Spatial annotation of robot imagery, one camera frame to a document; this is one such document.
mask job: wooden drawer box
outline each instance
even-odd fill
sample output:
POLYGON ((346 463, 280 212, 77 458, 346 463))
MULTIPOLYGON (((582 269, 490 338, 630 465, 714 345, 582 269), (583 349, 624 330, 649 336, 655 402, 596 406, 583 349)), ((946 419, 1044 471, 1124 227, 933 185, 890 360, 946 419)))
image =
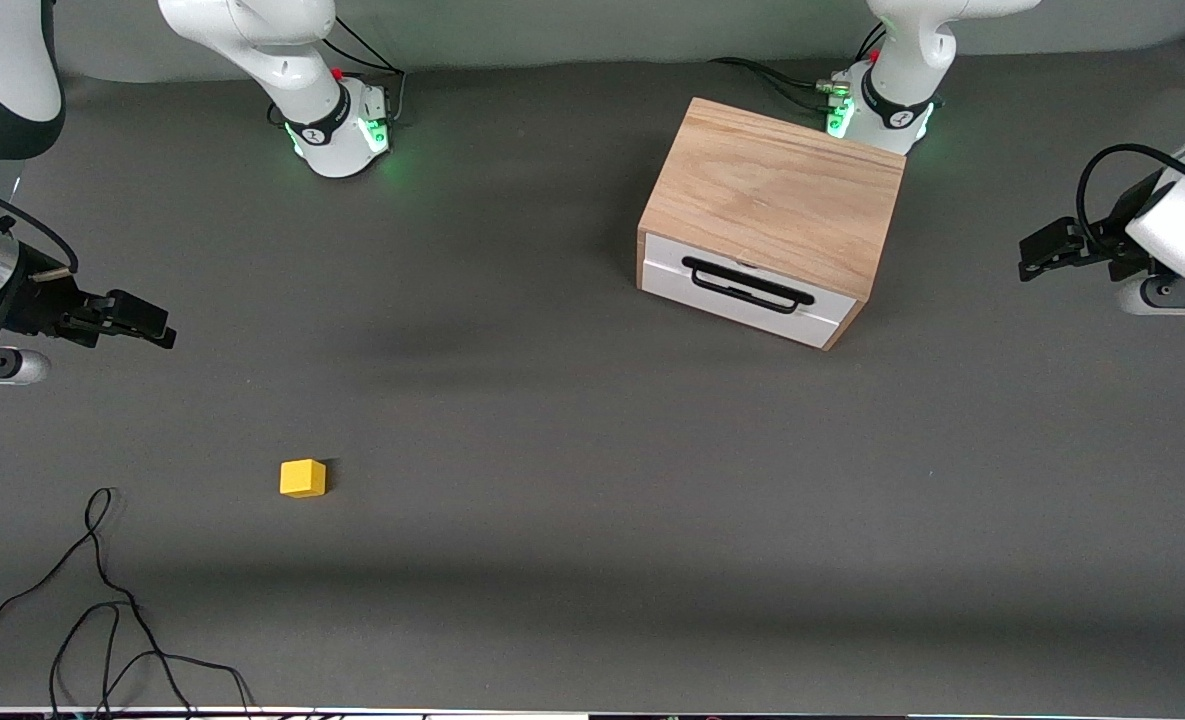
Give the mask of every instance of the wooden drawer box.
POLYGON ((903 163, 693 99, 638 227, 638 287, 827 351, 871 295, 903 163))

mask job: black drawer handle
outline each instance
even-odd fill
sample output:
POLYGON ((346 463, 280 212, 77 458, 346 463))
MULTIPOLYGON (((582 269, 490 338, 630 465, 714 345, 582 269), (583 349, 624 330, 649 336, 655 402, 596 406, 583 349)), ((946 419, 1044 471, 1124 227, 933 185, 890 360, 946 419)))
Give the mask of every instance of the black drawer handle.
POLYGON ((742 300, 743 302, 751 302, 752 306, 764 307, 767 310, 790 315, 796 313, 798 307, 800 306, 815 304, 815 296, 809 292, 793 290, 793 288, 782 287, 779 283, 758 278, 756 275, 741 274, 738 270, 717 265, 716 263, 707 263, 707 261, 691 258, 691 256, 685 256, 685 258, 680 261, 680 264, 688 268, 688 278, 694 284, 703 288, 703 290, 720 292, 720 295, 734 297, 734 300, 742 300), (723 281, 739 283, 743 287, 750 287, 752 290, 758 290, 767 292, 767 295, 787 300, 788 302, 792 302, 792 306, 780 306, 779 302, 771 302, 769 300, 757 297, 747 290, 742 290, 742 288, 724 287, 723 284, 705 281, 704 278, 698 277, 698 274, 712 275, 715 278, 722 278, 723 281))

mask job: cable connector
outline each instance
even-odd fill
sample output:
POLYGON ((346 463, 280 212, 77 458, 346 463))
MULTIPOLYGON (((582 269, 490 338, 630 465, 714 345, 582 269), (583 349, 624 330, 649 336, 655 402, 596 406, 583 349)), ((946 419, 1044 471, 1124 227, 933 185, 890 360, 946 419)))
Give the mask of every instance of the cable connector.
POLYGON ((820 79, 815 81, 815 91, 835 97, 848 97, 847 79, 820 79))
POLYGON ((55 268, 53 270, 44 270, 44 272, 31 274, 28 279, 34 283, 44 283, 70 277, 72 277, 71 268, 55 268))

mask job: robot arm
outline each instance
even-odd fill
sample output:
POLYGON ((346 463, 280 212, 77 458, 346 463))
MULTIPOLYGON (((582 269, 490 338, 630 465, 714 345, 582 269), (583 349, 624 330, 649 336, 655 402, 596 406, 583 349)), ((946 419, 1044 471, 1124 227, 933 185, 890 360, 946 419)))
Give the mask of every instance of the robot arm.
MULTIPOLYGON (((41 154, 62 127, 52 1, 0 0, 0 161, 41 154)), ((129 334, 173 346, 165 310, 128 292, 83 292, 72 277, 76 269, 75 253, 57 233, 0 197, 0 338, 2 332, 45 334, 94 347, 104 334, 129 334), (65 263, 18 240, 11 231, 17 219, 58 243, 65 263)), ((47 372, 49 360, 39 352, 0 346, 0 384, 39 382, 47 372)))
POLYGON ((934 111, 934 94, 957 58, 948 22, 1000 18, 1035 8, 1040 0, 867 0, 884 24, 885 45, 876 60, 860 58, 833 73, 858 88, 830 123, 830 133, 907 155, 934 111))
POLYGON ((1133 143, 1095 155, 1081 173, 1076 217, 1053 220, 1020 243, 1020 279, 1107 261, 1113 282, 1129 281, 1117 292, 1123 310, 1185 315, 1185 147, 1176 155, 1133 143), (1135 152, 1165 167, 1127 189, 1107 218, 1090 223, 1085 187, 1098 163, 1117 152, 1135 152))
POLYGON ((335 24, 333 0, 158 0, 181 37, 225 56, 286 116, 294 149, 321 176, 353 176, 387 150, 380 86, 337 78, 315 49, 335 24))

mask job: power cord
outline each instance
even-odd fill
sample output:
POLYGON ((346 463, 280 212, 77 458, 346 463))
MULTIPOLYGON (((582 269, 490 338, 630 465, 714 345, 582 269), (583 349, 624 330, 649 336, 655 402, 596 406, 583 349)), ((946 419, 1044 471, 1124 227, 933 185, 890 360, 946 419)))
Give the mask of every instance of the power cord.
POLYGON ((376 65, 376 64, 371 63, 370 60, 363 60, 363 59, 358 58, 358 56, 348 53, 348 51, 346 51, 346 50, 340 50, 340 47, 337 46, 335 44, 333 44, 333 41, 329 41, 329 38, 326 38, 326 40, 321 40, 321 43, 326 47, 335 51, 337 54, 341 54, 341 56, 344 56, 344 58, 348 58, 350 60, 352 60, 353 63, 356 63, 358 65, 364 65, 365 68, 372 68, 372 69, 376 69, 376 70, 383 70, 383 72, 386 72, 386 73, 401 73, 399 70, 397 70, 396 68, 390 68, 390 65, 376 65))
POLYGON ((854 53, 854 62, 857 63, 861 60, 863 56, 870 53, 872 47, 876 47, 876 44, 880 41, 880 39, 884 37, 885 37, 885 24, 877 22, 876 27, 871 28, 871 31, 867 32, 867 37, 863 38, 863 45, 858 46, 858 53, 854 53))
MULTIPOLYGON (((356 31, 353 28, 351 28, 348 26, 348 24, 344 21, 344 19, 341 19, 340 17, 335 17, 335 22, 339 22, 339 27, 344 28, 344 31, 346 33, 348 33, 348 36, 353 36, 356 38, 356 41, 359 41, 365 50, 369 50, 370 54, 376 56, 376 58, 378 58, 378 62, 383 63, 383 68, 385 68, 386 70, 390 70, 390 72, 405 73, 405 70, 397 68, 395 64, 387 63, 387 58, 385 58, 385 56, 378 53, 378 50, 374 50, 374 47, 371 46, 371 44, 369 44, 369 41, 365 41, 364 37, 357 36, 356 31)), ((337 49, 337 47, 332 47, 332 49, 335 50, 335 53, 340 53, 341 54, 341 51, 339 49, 337 49)), ((363 65, 369 65, 369 63, 364 63, 363 60, 357 60, 357 62, 361 63, 363 65)))
POLYGON ((17 206, 13 205, 12 202, 2 200, 1 197, 0 197, 0 208, 7 211, 7 213, 19 217, 25 223, 31 225, 31 227, 38 229, 40 233, 47 237, 56 246, 58 246, 59 250, 63 251, 63 256, 65 256, 65 258, 68 259, 66 268, 58 268, 56 270, 45 270, 45 272, 43 274, 31 275, 31 279, 33 279, 33 282, 57 281, 59 278, 68 278, 72 277, 72 275, 76 275, 76 270, 81 261, 77 261, 76 251, 72 250, 71 245, 68 245, 66 240, 63 240, 60 234, 52 231, 52 229, 50 229, 47 224, 31 217, 28 213, 24 213, 24 211, 17 208, 17 206))
POLYGON ((1172 156, 1164 154, 1164 152, 1157 150, 1155 147, 1147 144, 1139 144, 1136 142, 1123 142, 1121 144, 1114 144, 1110 147, 1104 147, 1094 158, 1090 159, 1089 163, 1085 163, 1085 168, 1081 171, 1081 179, 1077 181, 1076 186, 1076 220, 1081 226, 1081 232, 1085 233, 1085 238, 1094 242, 1096 246, 1102 247, 1101 238, 1095 236, 1090 227, 1090 219, 1085 212, 1085 191, 1090 187, 1090 176, 1094 174, 1094 169, 1098 168, 1098 163, 1103 161, 1109 155, 1116 155, 1119 152, 1135 152, 1138 155, 1148 156, 1158 163, 1165 165, 1165 167, 1180 173, 1185 176, 1185 163, 1181 160, 1173 159, 1172 156))
POLYGON ((6 602, 2 602, 0 605, 0 618, 1 618, 2 612, 6 611, 7 608, 13 605, 13 603, 19 602, 21 598, 31 593, 34 593, 36 591, 38 591, 38 589, 44 587, 44 585, 47 584, 49 580, 52 580, 55 576, 58 574, 58 571, 60 571, 63 566, 68 564, 68 559, 71 559, 73 553, 77 549, 81 549, 81 547, 83 547, 84 544, 92 544, 94 546, 94 566, 98 571, 100 581, 103 583, 104 587, 108 587, 113 592, 116 592, 121 596, 120 600, 98 602, 94 603, 94 605, 88 608, 85 612, 83 612, 81 617, 76 621, 72 628, 68 630, 66 637, 63 638, 60 647, 58 647, 58 652, 56 652, 55 660, 51 662, 51 669, 49 669, 49 705, 51 705, 51 711, 53 712, 52 716, 58 716, 58 698, 57 693, 55 692, 55 684, 58 679, 58 670, 60 669, 63 655, 65 655, 65 652, 68 651, 68 644, 72 642, 72 638, 81 630, 81 626, 85 625, 87 621, 92 618, 92 616, 98 611, 113 612, 113 628, 108 632, 107 650, 103 657, 103 682, 102 682, 102 688, 100 688, 102 689, 102 693, 100 694, 100 705, 97 706, 97 712, 95 712, 94 714, 95 719, 98 719, 98 716, 101 716, 100 711, 102 711, 103 712, 102 718, 111 720, 113 692, 115 692, 117 684, 121 683, 121 679, 123 679, 127 671, 130 670, 130 667, 136 664, 136 662, 143 660, 145 657, 156 657, 159 661, 161 661, 161 667, 164 674, 166 674, 166 680, 169 683, 171 692, 173 693, 173 696, 175 696, 177 700, 179 700, 181 706, 184 706, 186 711, 188 711, 188 715, 196 714, 196 707, 193 706, 193 703, 188 701, 188 698, 185 696, 182 689, 180 689, 179 683, 175 680, 175 675, 173 675, 173 671, 171 669, 169 666, 171 661, 186 662, 186 664, 190 666, 207 667, 209 669, 212 670, 223 670, 228 675, 231 675, 232 680, 236 683, 237 693, 241 694, 241 707, 244 707, 246 715, 249 715, 250 706, 255 705, 254 694, 250 692, 249 683, 245 682, 245 679, 243 675, 241 675, 239 670, 236 670, 235 667, 231 666, 218 664, 218 662, 196 660, 196 657, 173 655, 173 652, 165 652, 164 650, 161 650, 161 644, 156 642, 156 635, 152 632, 152 626, 148 624, 148 621, 143 617, 143 606, 140 605, 139 599, 134 596, 134 593, 129 591, 129 589, 122 587, 122 585, 117 585, 117 583, 113 581, 111 577, 108 577, 107 567, 103 561, 103 547, 102 544, 100 544, 98 528, 103 523, 104 518, 107 518, 108 509, 111 506, 113 506, 113 488, 100 488, 97 489, 97 491, 94 491, 92 496, 90 496, 90 499, 85 502, 85 534, 83 534, 83 536, 81 538, 77 538, 77 541, 71 544, 71 546, 68 547, 66 552, 63 552, 63 555, 60 557, 60 559, 58 559, 58 562, 56 562, 55 566, 47 573, 45 573, 45 576, 40 580, 31 585, 31 587, 25 589, 25 591, 6 598, 6 602), (109 683, 108 679, 109 675, 111 675, 111 666, 113 666, 113 648, 115 647, 116 632, 121 624, 122 609, 129 609, 132 618, 134 618, 135 623, 139 624, 139 629, 143 630, 143 635, 148 639, 148 644, 149 647, 152 647, 152 650, 140 652, 133 660, 127 662, 127 664, 122 667, 121 671, 116 675, 116 679, 113 680, 111 683, 109 683))
POLYGON ((392 122, 401 118, 401 110, 405 109, 405 82, 410 79, 410 73, 401 73, 401 88, 396 91, 396 111, 392 112, 392 122))
POLYGON ((827 105, 812 104, 812 102, 800 99, 796 95, 792 95, 792 92, 789 92, 789 90, 813 92, 815 91, 815 83, 794 78, 788 73, 769 68, 769 65, 757 63, 756 60, 748 60, 747 58, 712 58, 711 60, 707 60, 707 63, 747 68, 752 70, 758 78, 764 81, 771 90, 779 92, 779 95, 784 97, 784 99, 792 102, 793 105, 813 112, 826 112, 830 110, 827 105))

